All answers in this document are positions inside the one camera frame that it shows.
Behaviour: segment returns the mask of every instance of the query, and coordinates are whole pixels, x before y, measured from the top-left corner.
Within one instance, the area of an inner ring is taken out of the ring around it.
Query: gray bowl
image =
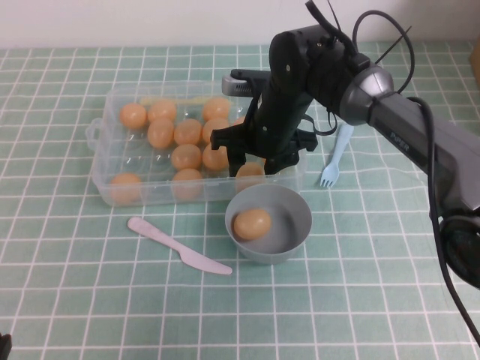
[[[233,221],[248,209],[265,209],[271,217],[271,229],[262,238],[239,241]],[[278,264],[293,257],[312,226],[312,213],[295,191],[276,184],[261,184],[238,193],[225,212],[226,229],[245,257],[257,263]]]

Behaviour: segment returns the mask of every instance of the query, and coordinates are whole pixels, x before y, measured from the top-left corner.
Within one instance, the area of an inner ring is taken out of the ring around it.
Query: grid pattern tablecloth
[[[372,59],[385,43],[364,43]],[[405,95],[480,134],[473,45],[417,43]],[[384,59],[399,86],[399,47]],[[254,265],[224,228],[225,202],[110,208],[84,132],[113,86],[219,80],[268,68],[267,46],[0,51],[0,332],[18,359],[478,359],[443,287],[425,177],[369,128],[338,183],[316,185],[335,138],[308,155],[313,229],[295,259]],[[325,129],[326,113],[309,113]],[[140,215],[234,269],[202,274],[127,230]],[[477,323],[480,292],[455,278]]]

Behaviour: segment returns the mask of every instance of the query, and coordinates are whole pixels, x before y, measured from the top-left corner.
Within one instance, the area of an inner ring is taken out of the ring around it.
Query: pink plastic knife
[[[232,268],[229,266],[220,264],[219,262],[209,259],[208,257],[193,251],[189,247],[180,244],[178,241],[174,240],[164,232],[161,232],[155,226],[140,217],[132,217],[127,225],[128,228],[135,233],[139,233],[141,236],[160,242],[161,244],[178,251],[181,261],[192,268],[219,275],[232,274]]]

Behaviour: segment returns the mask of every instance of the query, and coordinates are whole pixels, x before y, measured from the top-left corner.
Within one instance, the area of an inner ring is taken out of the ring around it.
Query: egg tray
[[[230,200],[239,188],[258,183],[275,183],[300,191],[303,175],[307,167],[304,152],[300,161],[274,175],[229,177],[228,169],[211,171],[204,166],[200,170],[202,180],[189,181],[182,187],[201,187],[194,199],[180,200],[174,196],[172,178],[176,174],[170,157],[175,146],[160,150],[152,148],[147,140],[147,128],[129,130],[119,121],[122,107],[129,103],[139,103],[149,109],[149,105],[161,98],[169,98],[177,103],[175,126],[185,119],[197,119],[202,125],[203,103],[221,94],[221,82],[182,81],[162,82],[159,85],[122,86],[112,89],[106,96],[103,118],[94,119],[85,135],[88,147],[94,150],[91,171],[92,181],[102,199],[110,205],[154,205],[168,203],[205,202]],[[230,100],[229,123],[243,116],[251,99],[248,97],[226,97]],[[247,155],[247,161],[263,164],[262,159]],[[134,173],[142,180],[140,184],[111,185],[112,178],[119,173]],[[115,204],[112,190],[132,191],[139,194],[138,200],[128,204]]]

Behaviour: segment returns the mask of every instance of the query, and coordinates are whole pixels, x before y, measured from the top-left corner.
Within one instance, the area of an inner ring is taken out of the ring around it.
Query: plastic egg
[[[232,126],[243,124],[244,121],[245,121],[245,117],[240,116],[233,122]]]
[[[207,169],[223,170],[228,167],[227,148],[221,146],[218,150],[212,150],[212,144],[208,144],[203,150],[202,160]]]
[[[147,138],[155,149],[166,149],[173,142],[174,126],[168,118],[158,118],[148,127]]]
[[[235,177],[235,186],[237,192],[240,192],[253,185],[263,184],[265,182],[264,175],[265,171],[263,171],[263,168],[258,163],[245,163],[240,169],[238,169],[237,176]]]
[[[171,121],[177,116],[177,106],[173,100],[159,100],[150,106],[148,111],[148,120],[153,122],[156,119],[167,118]]]
[[[191,184],[196,180],[201,180],[202,174],[195,169],[183,169],[173,176],[172,191],[178,200],[194,200],[202,192],[201,184]]]
[[[112,189],[110,196],[116,205],[130,205],[140,198],[140,184],[142,180],[131,173],[124,172],[116,175],[110,182]]]
[[[202,138],[207,144],[210,143],[210,136],[213,130],[228,128],[228,121],[224,118],[213,118],[203,126]]]
[[[128,103],[119,114],[120,122],[131,130],[139,130],[147,124],[147,111],[138,103]]]
[[[230,102],[225,97],[213,97],[203,105],[202,116],[205,122],[215,118],[226,119],[230,111]]]
[[[173,137],[179,145],[196,145],[202,137],[202,124],[194,118],[187,118],[177,125]]]
[[[262,208],[252,208],[238,214],[233,221],[233,231],[244,241],[257,240],[272,227],[272,219]]]
[[[177,170],[199,169],[202,164],[202,152],[192,144],[178,146],[172,152],[172,165]]]

